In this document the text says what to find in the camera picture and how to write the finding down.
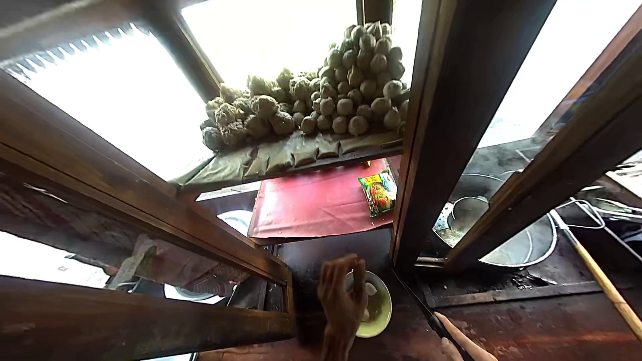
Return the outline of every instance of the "instant noodle packet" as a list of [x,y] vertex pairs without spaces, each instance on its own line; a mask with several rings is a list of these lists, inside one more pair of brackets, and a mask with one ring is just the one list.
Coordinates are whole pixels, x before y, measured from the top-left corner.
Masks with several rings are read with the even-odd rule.
[[394,209],[397,200],[397,185],[390,174],[385,170],[370,177],[359,178],[365,197],[370,206],[370,217]]

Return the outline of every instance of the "wooden plank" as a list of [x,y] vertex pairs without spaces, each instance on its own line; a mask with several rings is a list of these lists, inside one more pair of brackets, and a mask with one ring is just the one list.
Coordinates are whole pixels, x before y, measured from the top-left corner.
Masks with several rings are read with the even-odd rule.
[[169,242],[187,241],[243,270],[286,283],[288,271],[272,255],[252,249],[245,244],[251,240],[218,218],[204,217],[60,128],[61,118],[69,115],[4,73],[0,109],[3,159],[51,179],[52,187],[95,201],[105,212],[173,235]]
[[642,33],[611,66],[615,74],[609,72],[521,175],[498,190],[492,207],[446,256],[448,270],[464,269],[639,150]]
[[622,29],[613,37],[609,45],[604,48],[600,56],[591,64],[589,69],[586,70],[584,75],[582,75],[580,80],[571,88],[564,99],[560,101],[551,115],[546,118],[544,123],[542,123],[533,135],[534,138],[544,141],[547,137],[556,133],[553,129],[556,122],[563,117],[571,108],[572,104],[580,99],[588,90],[589,86],[597,80],[598,76],[606,70],[640,30],[642,30],[642,6],[633,13],[627,23],[624,24]]
[[[416,80],[421,89],[408,109],[416,136],[404,151],[397,193],[392,253],[400,267],[412,267],[425,246],[555,0],[436,3],[424,1],[415,56],[415,72],[423,73],[413,75],[411,89]],[[428,9],[436,9],[436,21]]]
[[220,94],[221,76],[194,39],[173,1],[141,0],[144,18],[203,102]]
[[140,360],[290,339],[292,316],[0,276],[3,360]]
[[404,133],[404,156],[401,158],[399,166],[397,203],[395,204],[392,241],[390,242],[390,258],[393,259],[395,265],[399,254],[399,237],[397,235],[401,234],[399,230],[404,226],[408,211],[408,198],[404,195],[412,192],[414,181],[408,182],[408,179],[414,180],[417,169],[417,153],[423,145],[428,124],[425,116],[419,121],[419,113],[422,108],[429,109],[431,106],[455,5],[455,3],[450,3],[450,7],[445,8],[447,10],[440,11],[441,1],[424,0],[421,6],[415,65],[410,87],[412,95],[408,104],[406,132]]
[[364,25],[363,0],[356,0],[357,4],[357,25]]
[[402,153],[402,151],[403,151],[402,146],[393,146],[391,148],[373,146],[370,148],[356,150],[348,154],[340,154],[338,157],[334,157],[334,158],[319,159],[314,163],[306,164],[304,166],[299,166],[299,167],[293,166],[283,172],[266,174],[259,177],[244,178],[243,180],[241,180],[241,182],[228,181],[228,182],[197,184],[197,185],[186,184],[180,188],[179,194],[187,193],[189,196],[186,196],[186,198],[189,199],[193,197],[193,195],[195,194],[201,194],[203,192],[209,192],[209,191],[216,191],[222,188],[236,186],[238,184],[264,181],[266,179],[272,179],[272,178],[287,177],[289,175],[313,172],[315,170],[321,170],[325,168],[334,168],[339,166],[347,166],[350,164],[359,164],[365,161],[371,161],[373,159],[380,159],[380,158],[392,157],[394,155],[399,155]]

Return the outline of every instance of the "cloth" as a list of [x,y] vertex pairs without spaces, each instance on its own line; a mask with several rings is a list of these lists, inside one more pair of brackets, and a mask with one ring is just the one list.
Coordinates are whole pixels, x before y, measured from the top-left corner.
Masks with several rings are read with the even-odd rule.
[[358,177],[387,169],[385,159],[264,180],[248,235],[323,237],[367,231],[392,222],[394,212],[371,218]]

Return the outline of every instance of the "wooden stick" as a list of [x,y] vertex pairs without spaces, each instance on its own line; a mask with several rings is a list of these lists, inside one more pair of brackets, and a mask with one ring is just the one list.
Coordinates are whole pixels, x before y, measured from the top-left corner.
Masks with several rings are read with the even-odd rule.
[[551,211],[551,216],[555,219],[560,229],[562,229],[566,236],[568,236],[571,244],[580,255],[580,257],[582,257],[582,260],[586,264],[586,267],[588,267],[588,269],[591,271],[591,274],[593,275],[593,277],[595,277],[596,281],[604,291],[606,297],[611,300],[613,306],[615,306],[615,309],[617,309],[622,318],[624,318],[624,321],[631,328],[631,331],[633,331],[638,340],[642,342],[642,321],[640,321],[638,315],[636,315],[636,313],[629,306],[626,300],[624,300],[624,297],[622,297],[618,289],[615,288],[611,280],[606,276],[604,271],[602,271],[600,266],[598,266],[593,257],[591,257],[588,251],[586,251],[586,248],[584,248],[580,241],[575,238],[575,235],[571,232],[568,225],[564,223],[562,217],[560,217],[560,215],[555,210]]

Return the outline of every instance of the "bowl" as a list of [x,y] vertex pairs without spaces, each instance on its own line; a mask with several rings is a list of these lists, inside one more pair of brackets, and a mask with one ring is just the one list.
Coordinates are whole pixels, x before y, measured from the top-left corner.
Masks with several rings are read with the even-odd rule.
[[[369,339],[379,335],[383,330],[386,329],[388,323],[390,323],[390,317],[392,316],[392,299],[390,298],[390,292],[385,283],[377,275],[370,271],[365,271],[365,281],[372,283],[374,288],[377,289],[377,293],[373,296],[369,296],[368,299],[368,312],[370,312],[370,320],[362,321],[359,324],[357,329],[357,337],[363,339]],[[345,275],[343,279],[343,287],[346,291],[352,290],[352,285],[354,284],[354,274],[353,272]]]

